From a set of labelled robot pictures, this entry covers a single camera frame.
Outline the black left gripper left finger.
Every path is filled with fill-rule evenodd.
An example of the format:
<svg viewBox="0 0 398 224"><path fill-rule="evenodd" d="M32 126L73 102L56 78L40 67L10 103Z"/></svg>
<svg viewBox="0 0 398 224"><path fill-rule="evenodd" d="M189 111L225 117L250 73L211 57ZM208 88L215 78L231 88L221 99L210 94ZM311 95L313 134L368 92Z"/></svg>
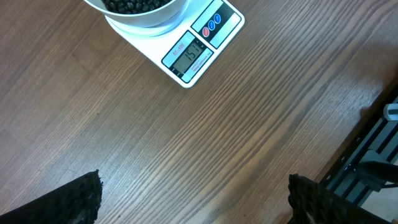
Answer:
<svg viewBox="0 0 398 224"><path fill-rule="evenodd" d="M94 224L102 201L98 170L89 172L17 209L2 224Z"/></svg>

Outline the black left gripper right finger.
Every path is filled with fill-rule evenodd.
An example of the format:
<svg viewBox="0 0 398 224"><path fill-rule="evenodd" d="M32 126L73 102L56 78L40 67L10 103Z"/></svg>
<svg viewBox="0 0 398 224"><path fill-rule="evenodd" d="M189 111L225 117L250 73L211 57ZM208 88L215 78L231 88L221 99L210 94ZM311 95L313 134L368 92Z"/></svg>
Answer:
<svg viewBox="0 0 398 224"><path fill-rule="evenodd" d="M298 174L289 175L289 205L294 224L389 224Z"/></svg>

